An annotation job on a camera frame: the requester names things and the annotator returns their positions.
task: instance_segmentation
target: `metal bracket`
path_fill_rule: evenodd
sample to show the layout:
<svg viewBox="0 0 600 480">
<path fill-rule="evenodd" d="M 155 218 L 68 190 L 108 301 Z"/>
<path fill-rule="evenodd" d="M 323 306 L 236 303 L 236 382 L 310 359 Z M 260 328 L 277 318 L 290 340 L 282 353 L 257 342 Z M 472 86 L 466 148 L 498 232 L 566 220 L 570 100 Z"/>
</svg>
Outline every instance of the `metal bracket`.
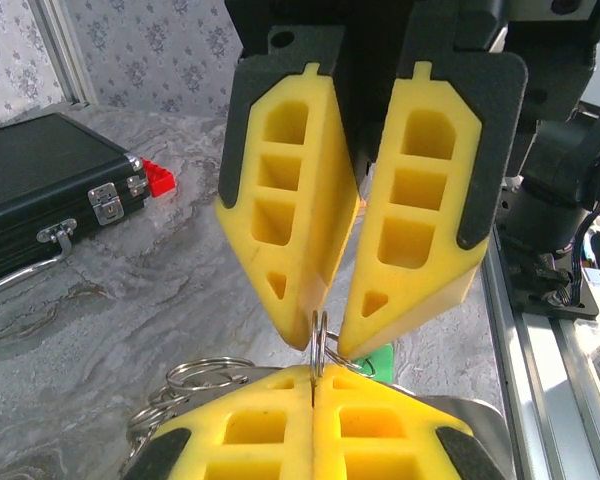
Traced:
<svg viewBox="0 0 600 480">
<path fill-rule="evenodd" d="M 65 260 L 73 249 L 71 240 L 69 240 L 69 236 L 73 234 L 77 226 L 78 222 L 73 218 L 69 218 L 56 225 L 52 225 L 51 227 L 40 230 L 38 235 L 36 235 L 38 242 L 58 243 L 61 249 L 60 254 L 50 258 L 49 260 L 43 260 L 41 262 L 34 263 L 33 265 L 29 265 L 28 267 L 21 268 L 20 270 L 1 278 L 0 291 Z"/>
<path fill-rule="evenodd" d="M 75 220 L 75 218 L 68 218 L 57 225 L 40 230 L 38 235 L 36 235 L 36 240 L 38 240 L 40 243 L 56 243 L 58 241 L 57 232 L 59 230 L 63 230 L 65 233 L 67 233 L 67 235 L 73 235 L 73 232 L 77 226 L 78 222 Z"/>
<path fill-rule="evenodd" d="M 127 178 L 127 187 L 129 187 L 129 192 L 132 197 L 137 197 L 144 193 L 144 187 L 147 185 L 149 185 L 149 180 L 147 178 L 140 178 L 138 175 Z"/>
<path fill-rule="evenodd" d="M 113 183 L 89 190 L 88 197 L 100 225 L 109 225 L 124 217 L 122 202 Z"/>
<path fill-rule="evenodd" d="M 595 320 L 598 306 L 588 283 L 582 282 L 580 304 L 574 307 L 556 306 L 552 296 L 557 286 L 571 288 L 571 254 L 558 257 L 549 254 L 538 255 L 521 245 L 517 245 L 510 237 L 505 219 L 509 209 L 515 202 L 513 190 L 503 190 L 500 208 L 496 215 L 498 241 L 510 283 L 511 304 L 521 312 L 563 319 Z"/>
</svg>

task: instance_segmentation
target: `black briefcase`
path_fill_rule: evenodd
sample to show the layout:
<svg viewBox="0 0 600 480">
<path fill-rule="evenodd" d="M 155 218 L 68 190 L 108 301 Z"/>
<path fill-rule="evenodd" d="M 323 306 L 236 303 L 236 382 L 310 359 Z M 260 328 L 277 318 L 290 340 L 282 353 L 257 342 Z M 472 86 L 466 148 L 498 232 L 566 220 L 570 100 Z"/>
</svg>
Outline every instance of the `black briefcase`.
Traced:
<svg viewBox="0 0 600 480">
<path fill-rule="evenodd" d="M 141 158 L 61 114 L 0 128 L 0 290 L 141 209 Z"/>
</svg>

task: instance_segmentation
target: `rectangular hole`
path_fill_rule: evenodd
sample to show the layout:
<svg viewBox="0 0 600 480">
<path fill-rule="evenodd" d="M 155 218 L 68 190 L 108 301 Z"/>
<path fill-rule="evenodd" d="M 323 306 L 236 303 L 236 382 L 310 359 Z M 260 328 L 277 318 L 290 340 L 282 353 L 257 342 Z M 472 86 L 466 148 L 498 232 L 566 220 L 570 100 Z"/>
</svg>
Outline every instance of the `rectangular hole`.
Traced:
<svg viewBox="0 0 600 480">
<path fill-rule="evenodd" d="M 272 200 L 256 200 L 251 234 L 259 242 L 286 245 L 291 238 L 295 206 Z"/>
<path fill-rule="evenodd" d="M 278 480 L 280 463 L 227 461 L 207 465 L 204 480 Z"/>
<path fill-rule="evenodd" d="M 281 103 L 267 115 L 264 140 L 302 145 L 308 118 L 309 106 L 306 103 L 297 101 Z"/>
<path fill-rule="evenodd" d="M 456 131 L 449 119 L 431 110 L 414 110 L 407 118 L 402 153 L 451 160 Z"/>
<path fill-rule="evenodd" d="M 272 390 L 291 390 L 295 387 L 296 383 L 293 378 L 285 378 L 283 380 L 279 380 L 277 383 L 270 385 L 269 388 Z"/>
<path fill-rule="evenodd" d="M 393 179 L 391 203 L 440 210 L 447 176 L 439 173 L 399 169 Z"/>
<path fill-rule="evenodd" d="M 282 190 L 298 190 L 300 159 L 279 155 L 262 155 L 258 185 Z"/>
<path fill-rule="evenodd" d="M 385 218 L 378 260 L 387 265 L 416 269 L 427 263 L 435 227 L 425 223 Z"/>
<path fill-rule="evenodd" d="M 225 445 L 282 443 L 287 414 L 277 410 L 247 410 L 229 418 L 224 434 Z"/>
<path fill-rule="evenodd" d="M 396 412 L 373 407 L 342 408 L 340 435 L 343 438 L 405 438 L 402 422 Z"/>
<path fill-rule="evenodd" d="M 424 480 L 416 459 L 390 453 L 348 453 L 347 480 Z"/>
</svg>

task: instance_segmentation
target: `red object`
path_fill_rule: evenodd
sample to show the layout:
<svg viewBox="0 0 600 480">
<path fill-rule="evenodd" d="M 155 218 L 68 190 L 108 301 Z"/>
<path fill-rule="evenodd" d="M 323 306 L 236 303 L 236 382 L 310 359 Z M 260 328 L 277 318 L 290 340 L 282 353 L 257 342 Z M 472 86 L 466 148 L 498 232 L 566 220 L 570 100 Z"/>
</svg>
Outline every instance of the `red object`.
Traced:
<svg viewBox="0 0 600 480">
<path fill-rule="evenodd" d="M 144 165 L 145 172 L 147 172 L 149 192 L 152 197 L 159 197 L 176 188 L 176 179 L 169 170 L 150 162 L 146 158 L 142 159 L 142 164 Z"/>
</svg>

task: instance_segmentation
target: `briefcase handle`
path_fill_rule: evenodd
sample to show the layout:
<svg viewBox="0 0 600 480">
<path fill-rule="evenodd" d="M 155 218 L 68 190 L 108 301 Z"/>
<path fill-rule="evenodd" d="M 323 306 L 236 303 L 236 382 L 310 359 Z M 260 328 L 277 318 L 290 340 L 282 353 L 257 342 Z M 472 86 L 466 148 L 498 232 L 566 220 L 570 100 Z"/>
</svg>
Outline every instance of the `briefcase handle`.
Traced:
<svg viewBox="0 0 600 480">
<path fill-rule="evenodd" d="M 36 236 L 38 242 L 57 243 L 60 245 L 60 254 L 48 260 L 42 260 L 41 262 L 21 268 L 6 277 L 2 277 L 0 279 L 0 292 L 11 285 L 21 282 L 22 280 L 65 260 L 73 248 L 69 237 L 73 234 L 77 226 L 78 222 L 73 218 L 69 218 L 56 225 L 45 228 L 44 230 L 40 230 Z"/>
</svg>

